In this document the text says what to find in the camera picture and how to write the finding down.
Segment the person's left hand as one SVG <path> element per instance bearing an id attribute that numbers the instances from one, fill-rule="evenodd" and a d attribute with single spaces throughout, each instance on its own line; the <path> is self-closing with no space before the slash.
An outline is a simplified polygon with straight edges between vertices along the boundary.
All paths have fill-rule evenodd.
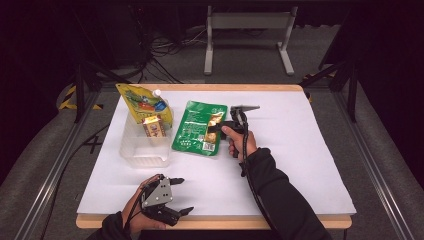
<path id="1" fill-rule="evenodd" d="M 142 230 L 166 229 L 166 225 L 164 223 L 156 221 L 154 219 L 150 219 L 141 213 L 138 200 L 138 198 L 141 196 L 144 187 L 147 184 L 154 182 L 158 179 L 159 175 L 156 174 L 141 182 L 140 185 L 137 187 L 134 195 L 130 198 L 130 200 L 127 202 L 124 209 L 122 210 L 123 221 L 126 223 L 126 226 L 129 228 L 131 233 L 139 233 Z"/>

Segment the aluminium floor rail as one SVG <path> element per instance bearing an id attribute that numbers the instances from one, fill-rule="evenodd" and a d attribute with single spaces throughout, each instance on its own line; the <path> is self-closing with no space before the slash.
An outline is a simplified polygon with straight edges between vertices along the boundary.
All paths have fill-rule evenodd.
<path id="1" fill-rule="evenodd" d="M 56 190 L 61 172 L 65 169 L 66 161 L 71 155 L 71 150 L 75 145 L 75 141 L 79 136 L 93 105 L 96 103 L 98 96 L 99 92 L 91 92 L 87 94 L 86 98 L 81 98 L 84 110 L 78 114 L 79 120 L 72 125 L 69 133 L 67 134 L 65 142 L 60 149 L 58 156 L 53 162 L 50 171 L 46 176 L 46 179 L 41 185 L 40 190 L 38 191 L 38 194 L 19 231 L 16 233 L 14 240 L 30 239 L 30 236 L 33 233 L 39 219 L 41 218 L 42 213 L 44 212 L 51 196 Z"/>
<path id="2" fill-rule="evenodd" d="M 398 236 L 399 240 L 416 240 L 399 208 L 399 205 L 393 196 L 390 187 L 388 186 L 382 172 L 380 171 L 374 157 L 372 156 L 364 136 L 362 135 L 357 124 L 354 123 L 350 117 L 347 110 L 347 101 L 344 99 L 343 94 L 336 92 L 333 94 L 333 97 L 350 129 L 356 146 L 359 149 L 363 165 L 367 171 L 368 176 L 370 177 L 370 180 L 391 222 L 391 225 L 396 232 L 396 235 Z"/>

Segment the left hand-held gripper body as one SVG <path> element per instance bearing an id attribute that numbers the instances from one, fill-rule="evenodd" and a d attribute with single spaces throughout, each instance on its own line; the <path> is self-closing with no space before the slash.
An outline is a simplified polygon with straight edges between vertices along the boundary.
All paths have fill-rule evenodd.
<path id="1" fill-rule="evenodd" d="M 178 211 L 166 206 L 167 203 L 173 200 L 169 179 L 169 177 L 160 174 L 158 180 L 144 187 L 139 202 L 141 212 L 146 217 L 174 226 L 181 216 Z"/>

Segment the small brown snack bar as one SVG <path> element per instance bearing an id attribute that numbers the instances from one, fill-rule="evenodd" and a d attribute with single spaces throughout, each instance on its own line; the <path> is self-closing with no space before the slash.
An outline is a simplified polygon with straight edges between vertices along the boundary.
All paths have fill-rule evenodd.
<path id="1" fill-rule="evenodd" d="M 142 120 L 142 125 L 147 137 L 165 137 L 165 129 L 159 115 L 146 117 Z"/>

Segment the yellow black hazard tape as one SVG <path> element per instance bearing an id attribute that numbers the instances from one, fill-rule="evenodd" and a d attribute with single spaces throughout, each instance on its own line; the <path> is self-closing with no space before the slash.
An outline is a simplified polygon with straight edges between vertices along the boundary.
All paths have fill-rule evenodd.
<path id="1" fill-rule="evenodd" d="M 75 93 L 76 93 L 76 85 L 72 84 L 67 90 L 62 102 L 59 104 L 58 109 L 59 110 L 63 110 L 63 109 L 76 110 L 77 104 L 72 102 L 72 99 Z"/>

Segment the green food packet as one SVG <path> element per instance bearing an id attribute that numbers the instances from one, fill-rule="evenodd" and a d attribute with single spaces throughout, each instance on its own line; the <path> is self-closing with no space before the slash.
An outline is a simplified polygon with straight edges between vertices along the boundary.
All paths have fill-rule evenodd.
<path id="1" fill-rule="evenodd" d="M 215 156 L 218 153 L 221 134 L 209 127 L 222 123 L 228 107 L 188 101 L 176 131 L 171 148 L 180 152 Z"/>

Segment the person's right hand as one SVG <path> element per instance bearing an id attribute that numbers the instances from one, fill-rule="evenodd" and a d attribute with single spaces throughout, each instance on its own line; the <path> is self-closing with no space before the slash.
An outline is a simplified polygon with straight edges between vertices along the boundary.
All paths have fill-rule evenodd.
<path id="1" fill-rule="evenodd" d="M 222 127 L 222 132 L 229 138 L 228 152 L 234 157 L 235 151 L 238 151 L 237 159 L 243 162 L 244 159 L 253 154 L 257 149 L 256 140 L 252 131 L 248 131 L 248 136 L 235 132 L 228 126 Z"/>

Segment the clear plastic container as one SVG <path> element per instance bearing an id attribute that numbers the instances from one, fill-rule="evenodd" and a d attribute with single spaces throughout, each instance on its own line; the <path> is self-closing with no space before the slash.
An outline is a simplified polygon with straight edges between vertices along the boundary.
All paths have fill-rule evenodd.
<path id="1" fill-rule="evenodd" d="M 132 168 L 164 168 L 170 163 L 172 128 L 164 137 L 148 137 L 141 124 L 127 114 L 119 154 Z"/>

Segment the white metal table frame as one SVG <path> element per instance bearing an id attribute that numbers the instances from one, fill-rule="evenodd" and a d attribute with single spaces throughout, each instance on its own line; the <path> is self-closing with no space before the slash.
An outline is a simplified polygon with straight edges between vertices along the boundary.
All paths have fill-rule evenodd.
<path id="1" fill-rule="evenodd" d="M 211 75 L 213 69 L 213 30 L 214 29 L 281 29 L 283 38 L 276 46 L 288 76 L 294 75 L 287 47 L 297 16 L 298 7 L 284 12 L 214 12 L 207 9 L 206 32 L 207 47 L 204 62 L 204 74 Z"/>

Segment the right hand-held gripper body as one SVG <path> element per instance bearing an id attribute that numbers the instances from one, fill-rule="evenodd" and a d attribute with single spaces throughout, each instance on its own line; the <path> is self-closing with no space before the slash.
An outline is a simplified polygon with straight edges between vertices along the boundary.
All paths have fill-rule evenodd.
<path id="1" fill-rule="evenodd" d="M 248 136 L 248 121 L 246 112 L 259 109 L 259 106 L 246 106 L 238 105 L 230 107 L 230 121 L 223 121 L 223 126 L 228 126 L 239 134 L 243 134 L 245 137 Z M 222 131 L 220 132 L 220 137 L 222 140 L 227 138 L 227 135 Z"/>

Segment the yellow spout pouch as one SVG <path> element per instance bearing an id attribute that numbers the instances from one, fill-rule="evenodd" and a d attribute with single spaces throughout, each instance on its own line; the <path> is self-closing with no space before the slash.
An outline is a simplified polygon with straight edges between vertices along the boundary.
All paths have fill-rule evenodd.
<path id="1" fill-rule="evenodd" d="M 149 90 L 137 84 L 116 84 L 116 88 L 128 106 L 137 124 L 154 115 L 159 115 L 166 128 L 173 125 L 173 112 L 168 102 L 161 97 L 161 90 Z"/>

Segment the black metal stand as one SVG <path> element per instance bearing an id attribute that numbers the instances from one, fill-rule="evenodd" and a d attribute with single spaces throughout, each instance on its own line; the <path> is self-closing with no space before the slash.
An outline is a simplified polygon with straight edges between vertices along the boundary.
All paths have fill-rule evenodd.
<path id="1" fill-rule="evenodd" d="M 356 78 L 356 65 L 354 62 L 343 61 L 332 64 L 324 70 L 306 77 L 299 85 L 305 88 L 332 73 L 334 73 L 334 77 L 329 84 L 329 89 L 332 92 L 340 92 L 348 84 L 347 113 L 351 121 L 356 122 L 355 109 L 358 80 Z"/>
<path id="2" fill-rule="evenodd" d="M 98 93 L 102 88 L 103 82 L 128 83 L 125 78 L 113 73 L 112 71 L 90 61 L 81 61 L 75 69 L 76 86 L 76 105 L 77 115 L 75 122 L 82 121 L 88 108 L 88 98 Z"/>

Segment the white table cover sheet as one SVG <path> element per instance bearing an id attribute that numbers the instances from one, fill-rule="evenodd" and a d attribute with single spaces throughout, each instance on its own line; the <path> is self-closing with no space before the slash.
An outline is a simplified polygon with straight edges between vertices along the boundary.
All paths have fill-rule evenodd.
<path id="1" fill-rule="evenodd" d="M 261 147 L 268 147 L 279 169 L 320 215 L 353 215 L 356 209 L 302 91 L 166 91 L 174 119 L 188 101 L 248 105 L 248 124 Z M 80 214 L 121 210 L 139 183 L 156 169 L 136 169 L 119 150 L 128 108 L 119 101 L 80 205 Z M 173 209 L 189 207 L 195 216 L 254 216 L 259 210 L 237 160 L 222 142 L 214 157 L 173 151 L 162 174 L 181 177 L 172 188 Z"/>

